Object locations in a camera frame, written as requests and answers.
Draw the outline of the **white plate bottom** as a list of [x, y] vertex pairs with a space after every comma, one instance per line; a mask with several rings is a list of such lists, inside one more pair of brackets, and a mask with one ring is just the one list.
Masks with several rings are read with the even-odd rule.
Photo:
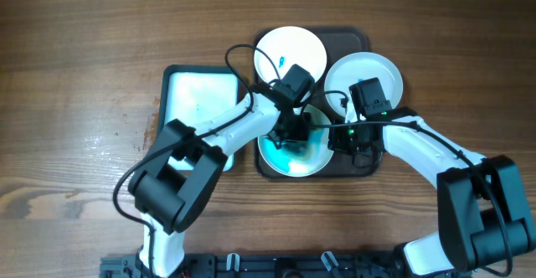
[[328, 129], [311, 129], [307, 142], [311, 146], [311, 153], [297, 156], [281, 153], [267, 136], [259, 137], [256, 160], [259, 173], [271, 179], [304, 178], [320, 173], [334, 154], [333, 150], [327, 148]]

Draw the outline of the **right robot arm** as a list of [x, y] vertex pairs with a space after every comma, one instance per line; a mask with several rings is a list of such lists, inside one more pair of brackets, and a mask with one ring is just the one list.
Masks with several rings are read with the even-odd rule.
[[534, 251], [535, 225], [511, 158], [468, 151], [430, 128], [415, 111], [393, 108], [377, 78], [350, 85], [342, 105], [350, 120], [330, 128], [330, 149], [371, 157], [387, 152], [436, 190], [438, 230], [400, 247], [395, 262], [399, 275], [482, 269], [507, 277], [514, 257]]

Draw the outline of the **white plate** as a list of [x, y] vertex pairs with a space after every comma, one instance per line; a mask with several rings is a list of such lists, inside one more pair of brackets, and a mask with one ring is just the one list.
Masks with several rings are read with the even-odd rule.
[[342, 57], [329, 69], [324, 81], [327, 103], [345, 123], [396, 108], [403, 91], [398, 68], [384, 56], [371, 52]]
[[327, 68], [327, 51], [313, 32], [296, 26], [275, 28], [255, 45], [254, 66], [260, 81], [268, 83], [283, 78], [297, 64], [318, 82]]
[[304, 178], [320, 173], [334, 154], [333, 150], [327, 148], [328, 129], [311, 129], [307, 142], [311, 146], [311, 153], [297, 156], [281, 153], [267, 136], [259, 137], [256, 160], [259, 173], [271, 179]]

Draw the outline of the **green sponge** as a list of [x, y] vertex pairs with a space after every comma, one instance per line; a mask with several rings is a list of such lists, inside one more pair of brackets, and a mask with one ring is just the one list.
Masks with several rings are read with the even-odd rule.
[[284, 140], [275, 143], [277, 151], [290, 155], [305, 156], [311, 153], [311, 146], [307, 141]]

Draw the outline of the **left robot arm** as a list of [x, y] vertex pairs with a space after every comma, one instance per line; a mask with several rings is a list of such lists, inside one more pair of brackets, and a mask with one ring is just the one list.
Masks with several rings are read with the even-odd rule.
[[214, 119], [196, 126], [174, 119], [164, 126], [128, 185], [147, 228], [139, 259], [151, 275], [169, 277], [182, 263], [185, 231], [204, 210], [229, 156], [260, 136], [308, 138], [294, 109], [314, 83], [294, 64], [272, 85], [252, 85], [239, 104]]

